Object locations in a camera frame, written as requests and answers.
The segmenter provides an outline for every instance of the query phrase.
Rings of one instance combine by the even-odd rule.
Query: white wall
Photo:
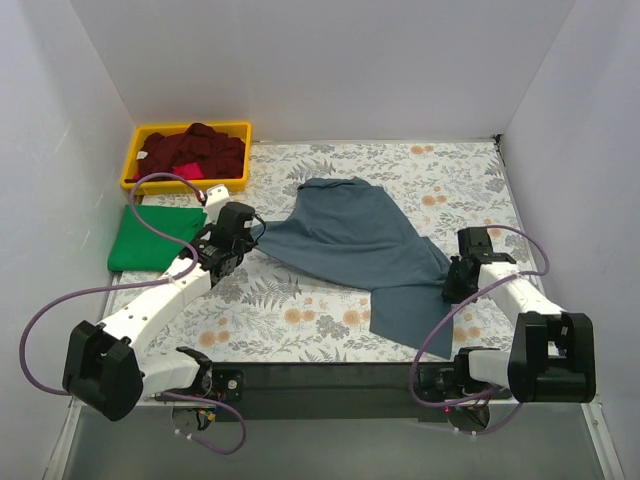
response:
[[[18,341],[53,298],[109,280],[133,122],[68,0],[0,3],[0,478],[41,478],[68,399],[22,377]],[[55,309],[28,358],[60,387],[69,331],[103,298]]]
[[[640,477],[640,3],[578,0],[504,136],[547,292],[596,329],[604,413]]]
[[[72,0],[138,124],[271,140],[502,133],[575,0]]]

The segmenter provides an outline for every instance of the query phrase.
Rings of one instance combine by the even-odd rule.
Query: yellow plastic tray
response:
[[[205,123],[212,127],[216,132],[222,132],[228,134],[230,137],[240,138],[245,145],[244,149],[244,167],[242,171],[242,178],[207,178],[203,180],[192,180],[195,186],[201,190],[207,190],[215,185],[225,185],[229,191],[240,192],[245,189],[247,180],[249,179],[249,150],[251,149],[251,124],[248,122],[233,122],[233,123]],[[138,127],[133,140],[131,142],[131,148],[127,154],[127,161],[122,169],[122,176],[120,177],[120,186],[125,190],[131,190],[135,183],[125,182],[125,179],[131,179],[138,171],[138,160],[136,156],[144,145],[144,141],[149,135],[154,132],[160,132],[164,136],[174,135],[176,133],[182,133],[189,128],[189,124],[185,125],[147,125],[144,127]],[[191,189],[185,186],[182,182],[169,180],[166,182],[145,182],[140,185],[140,188],[136,191],[136,195],[158,195],[160,193],[190,193]]]

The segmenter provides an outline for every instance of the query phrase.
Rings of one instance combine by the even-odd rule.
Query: floral tablecloth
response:
[[[265,220],[283,220],[296,188],[311,177],[358,176],[382,185],[420,235],[457,254],[457,230],[501,223],[518,226],[513,200],[492,143],[260,145],[251,149],[251,178],[234,200]],[[145,205],[198,206],[191,195],[157,195]],[[497,251],[531,267],[525,241],[490,231]],[[120,282],[156,278],[124,272]],[[118,292],[111,311],[140,292]],[[415,350],[369,332],[369,294],[328,284],[251,252],[233,275],[179,314],[148,353],[195,348],[216,362],[403,362]],[[453,351],[481,345],[506,349],[512,326],[490,300],[455,318]],[[425,356],[438,361],[439,357]]]

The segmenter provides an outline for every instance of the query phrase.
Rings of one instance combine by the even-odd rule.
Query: gray t-shirt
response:
[[[291,216],[268,222],[256,248],[312,276],[371,291],[370,330],[403,345],[418,348],[451,308],[440,295],[449,260],[382,187],[359,178],[308,180]],[[449,322],[428,351],[449,358],[452,334]]]

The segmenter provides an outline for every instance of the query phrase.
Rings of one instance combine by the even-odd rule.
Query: green cloth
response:
[[[186,242],[202,228],[206,213],[201,208],[155,207],[140,205],[140,216],[151,226]],[[147,230],[127,205],[113,244],[107,267],[112,272],[148,270],[164,272],[184,247]]]

